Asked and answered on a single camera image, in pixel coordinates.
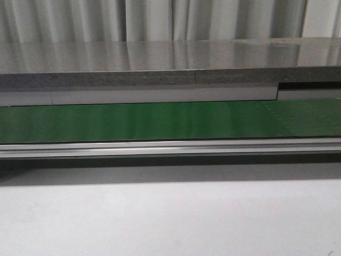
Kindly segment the white pleated curtain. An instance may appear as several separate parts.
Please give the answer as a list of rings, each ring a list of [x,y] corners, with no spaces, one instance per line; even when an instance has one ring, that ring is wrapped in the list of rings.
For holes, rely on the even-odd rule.
[[[340,1],[1,1],[2,42],[339,36]]]

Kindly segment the grey stone countertop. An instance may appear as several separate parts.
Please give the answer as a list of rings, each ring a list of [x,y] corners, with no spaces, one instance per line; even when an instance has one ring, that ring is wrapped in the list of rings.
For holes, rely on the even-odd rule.
[[[339,97],[339,38],[1,44],[2,106]]]

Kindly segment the green conveyor belt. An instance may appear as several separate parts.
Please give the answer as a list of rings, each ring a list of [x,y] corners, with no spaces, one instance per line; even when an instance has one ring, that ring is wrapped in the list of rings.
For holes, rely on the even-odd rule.
[[[340,100],[1,108],[1,143],[340,136]]]

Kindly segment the aluminium conveyor frame rail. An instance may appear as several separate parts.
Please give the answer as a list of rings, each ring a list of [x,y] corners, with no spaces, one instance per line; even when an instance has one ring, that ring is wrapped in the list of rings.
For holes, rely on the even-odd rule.
[[[1,159],[338,152],[340,152],[339,137],[101,141],[1,145]]]

